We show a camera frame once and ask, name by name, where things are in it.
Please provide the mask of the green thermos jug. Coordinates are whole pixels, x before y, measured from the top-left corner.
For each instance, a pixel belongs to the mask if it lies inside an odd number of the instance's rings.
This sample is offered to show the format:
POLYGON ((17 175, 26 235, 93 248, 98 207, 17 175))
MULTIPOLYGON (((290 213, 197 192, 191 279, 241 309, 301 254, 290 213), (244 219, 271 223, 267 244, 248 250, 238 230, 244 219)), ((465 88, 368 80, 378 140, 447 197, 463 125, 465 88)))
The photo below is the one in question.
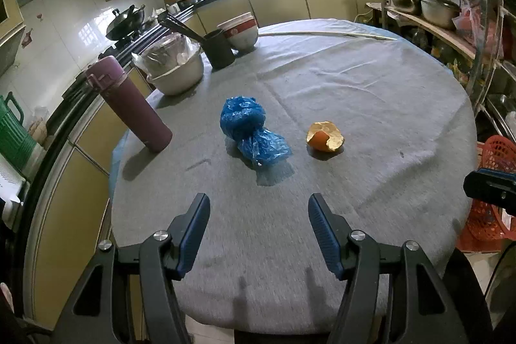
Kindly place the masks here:
POLYGON ((24 128, 24 118, 23 109, 12 92, 1 97, 1 154, 18 170, 26 166, 37 144, 24 128))

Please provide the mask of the metal storage rack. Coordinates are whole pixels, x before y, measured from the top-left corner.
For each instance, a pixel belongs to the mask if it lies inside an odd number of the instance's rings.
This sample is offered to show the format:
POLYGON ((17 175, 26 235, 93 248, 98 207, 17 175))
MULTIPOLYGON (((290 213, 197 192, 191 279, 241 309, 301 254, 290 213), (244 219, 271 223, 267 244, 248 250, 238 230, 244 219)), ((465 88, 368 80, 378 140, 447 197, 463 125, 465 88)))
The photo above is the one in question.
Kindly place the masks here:
POLYGON ((381 0, 372 8, 373 22, 383 29, 391 20, 405 19, 464 56, 465 68, 455 62, 449 67, 470 97, 473 111, 484 113, 499 134, 515 139, 515 131, 488 97, 496 70, 504 66, 504 21, 515 19, 505 0, 381 0))

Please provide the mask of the red plastic basket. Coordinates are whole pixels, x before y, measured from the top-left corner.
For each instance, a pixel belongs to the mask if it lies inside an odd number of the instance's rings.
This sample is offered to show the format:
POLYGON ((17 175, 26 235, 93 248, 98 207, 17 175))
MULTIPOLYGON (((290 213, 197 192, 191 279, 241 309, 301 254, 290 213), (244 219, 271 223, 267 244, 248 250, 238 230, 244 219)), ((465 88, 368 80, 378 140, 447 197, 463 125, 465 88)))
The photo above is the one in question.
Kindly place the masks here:
POLYGON ((466 175, 463 190, 472 199, 457 240, 463 252, 495 252, 515 240, 515 144, 494 135, 478 144, 478 169, 466 175))

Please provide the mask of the steel basin with bag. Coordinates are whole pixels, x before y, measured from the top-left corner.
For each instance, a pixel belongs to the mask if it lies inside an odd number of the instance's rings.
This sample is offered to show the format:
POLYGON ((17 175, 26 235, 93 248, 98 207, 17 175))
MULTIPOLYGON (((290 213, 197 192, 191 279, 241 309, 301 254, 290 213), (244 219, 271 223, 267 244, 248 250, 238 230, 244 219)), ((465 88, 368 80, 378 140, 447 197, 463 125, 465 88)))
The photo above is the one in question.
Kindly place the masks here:
POLYGON ((167 96, 177 96, 196 85, 204 74, 200 44, 179 33, 157 40, 140 54, 131 53, 150 85, 167 96))

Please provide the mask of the black wok with lid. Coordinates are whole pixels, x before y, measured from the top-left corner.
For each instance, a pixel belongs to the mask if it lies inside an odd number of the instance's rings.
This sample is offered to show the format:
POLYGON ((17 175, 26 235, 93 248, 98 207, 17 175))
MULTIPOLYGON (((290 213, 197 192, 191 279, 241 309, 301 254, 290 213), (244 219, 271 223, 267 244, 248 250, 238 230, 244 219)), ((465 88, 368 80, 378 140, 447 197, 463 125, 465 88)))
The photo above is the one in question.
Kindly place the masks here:
POLYGON ((128 9, 120 12, 118 9, 112 11, 114 19, 108 25, 106 38, 111 41, 119 41, 137 30, 144 22, 145 5, 139 8, 132 4, 128 9))

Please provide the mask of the steel pot on rack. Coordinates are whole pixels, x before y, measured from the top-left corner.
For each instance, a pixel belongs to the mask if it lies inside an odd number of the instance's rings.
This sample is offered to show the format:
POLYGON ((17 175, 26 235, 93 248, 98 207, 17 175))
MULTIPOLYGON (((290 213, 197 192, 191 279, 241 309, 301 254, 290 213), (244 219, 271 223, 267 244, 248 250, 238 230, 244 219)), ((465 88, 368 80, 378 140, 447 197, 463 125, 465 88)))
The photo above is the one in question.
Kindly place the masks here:
POLYGON ((431 24, 452 30, 453 20, 460 15, 460 7, 450 0, 419 0, 422 16, 431 24))

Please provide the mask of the grey tablecloth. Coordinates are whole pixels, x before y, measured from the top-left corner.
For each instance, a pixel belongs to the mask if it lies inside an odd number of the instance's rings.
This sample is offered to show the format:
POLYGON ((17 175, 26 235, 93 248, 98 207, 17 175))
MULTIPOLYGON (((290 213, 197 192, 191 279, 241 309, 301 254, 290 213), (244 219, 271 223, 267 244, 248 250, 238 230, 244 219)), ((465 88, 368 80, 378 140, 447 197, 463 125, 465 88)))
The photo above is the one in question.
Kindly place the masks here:
MULTIPOLYGON (((366 33, 348 21, 306 20, 278 31, 366 33)), ((463 179, 477 164, 471 102, 437 60, 405 40, 261 38, 254 51, 195 89, 150 104, 172 130, 159 154, 130 135, 114 191, 120 246, 138 244, 184 213, 194 196, 211 216, 193 269, 175 285, 195 320, 253 333, 330 328, 344 283, 325 266, 307 204, 323 195, 355 229, 383 244, 414 240, 443 270, 469 213, 463 179), (227 99, 255 98, 265 127, 291 155, 255 167, 220 128, 227 99), (314 122, 344 136, 335 153, 306 143, 314 122)))

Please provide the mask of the maroon thermos bottle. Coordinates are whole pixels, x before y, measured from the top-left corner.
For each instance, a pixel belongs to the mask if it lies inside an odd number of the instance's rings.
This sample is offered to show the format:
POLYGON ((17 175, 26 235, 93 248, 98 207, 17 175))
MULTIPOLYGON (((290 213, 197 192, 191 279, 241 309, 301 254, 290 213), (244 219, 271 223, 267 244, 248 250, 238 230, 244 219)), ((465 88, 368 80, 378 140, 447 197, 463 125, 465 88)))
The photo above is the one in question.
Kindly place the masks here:
POLYGON ((172 131, 114 56, 102 58, 88 67, 86 81, 151 152, 159 153, 169 145, 172 131))

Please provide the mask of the blue plastic bag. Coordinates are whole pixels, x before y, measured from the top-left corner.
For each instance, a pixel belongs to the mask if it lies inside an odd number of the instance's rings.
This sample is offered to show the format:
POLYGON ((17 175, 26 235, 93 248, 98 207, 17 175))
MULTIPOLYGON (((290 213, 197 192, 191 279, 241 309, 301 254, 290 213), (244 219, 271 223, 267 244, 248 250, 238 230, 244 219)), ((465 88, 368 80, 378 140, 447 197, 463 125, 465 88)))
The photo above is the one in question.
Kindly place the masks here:
POLYGON ((265 121, 265 109, 246 96, 227 99, 220 114, 222 132, 255 167, 274 165, 291 155, 285 139, 268 130, 265 121))

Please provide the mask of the black chopstick cup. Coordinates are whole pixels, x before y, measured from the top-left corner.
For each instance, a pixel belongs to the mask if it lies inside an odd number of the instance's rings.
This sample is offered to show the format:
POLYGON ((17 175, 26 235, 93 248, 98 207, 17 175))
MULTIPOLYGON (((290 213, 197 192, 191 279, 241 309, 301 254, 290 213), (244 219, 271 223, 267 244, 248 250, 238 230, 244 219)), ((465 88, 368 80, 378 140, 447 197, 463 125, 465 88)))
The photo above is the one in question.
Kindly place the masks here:
POLYGON ((229 66, 235 61, 230 43, 221 29, 206 34, 201 45, 212 68, 216 71, 229 66))

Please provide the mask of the orange peel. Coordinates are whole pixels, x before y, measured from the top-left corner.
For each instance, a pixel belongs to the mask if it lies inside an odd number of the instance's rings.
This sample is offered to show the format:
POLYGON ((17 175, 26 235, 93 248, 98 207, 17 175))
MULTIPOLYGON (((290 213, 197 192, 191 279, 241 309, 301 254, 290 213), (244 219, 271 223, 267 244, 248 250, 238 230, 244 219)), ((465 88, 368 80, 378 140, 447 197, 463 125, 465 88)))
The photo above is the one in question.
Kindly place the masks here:
POLYGON ((314 122, 309 127, 306 143, 319 152, 335 153, 344 145, 344 136, 331 121, 314 122))

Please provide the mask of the long white stick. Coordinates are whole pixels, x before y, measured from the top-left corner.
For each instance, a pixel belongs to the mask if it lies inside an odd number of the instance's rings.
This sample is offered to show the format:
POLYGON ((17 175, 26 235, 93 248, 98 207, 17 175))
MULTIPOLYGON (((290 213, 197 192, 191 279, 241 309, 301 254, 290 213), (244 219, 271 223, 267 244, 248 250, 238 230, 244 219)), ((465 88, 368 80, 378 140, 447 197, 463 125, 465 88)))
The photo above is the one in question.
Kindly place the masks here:
POLYGON ((259 37, 282 37, 282 36, 318 36, 318 37, 363 37, 382 41, 396 41, 396 37, 387 37, 371 33, 357 33, 346 31, 278 31, 259 32, 259 37))

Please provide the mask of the stacked red white bowls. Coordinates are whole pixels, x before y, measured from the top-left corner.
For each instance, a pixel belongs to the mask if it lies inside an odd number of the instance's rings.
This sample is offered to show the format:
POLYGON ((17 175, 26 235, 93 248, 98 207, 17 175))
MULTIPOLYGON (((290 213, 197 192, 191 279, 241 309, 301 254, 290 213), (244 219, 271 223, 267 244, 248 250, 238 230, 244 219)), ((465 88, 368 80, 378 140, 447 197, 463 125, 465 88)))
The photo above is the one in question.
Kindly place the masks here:
POLYGON ((217 28, 223 31, 230 47, 237 52, 252 50, 259 37, 258 24, 251 12, 226 20, 217 28))

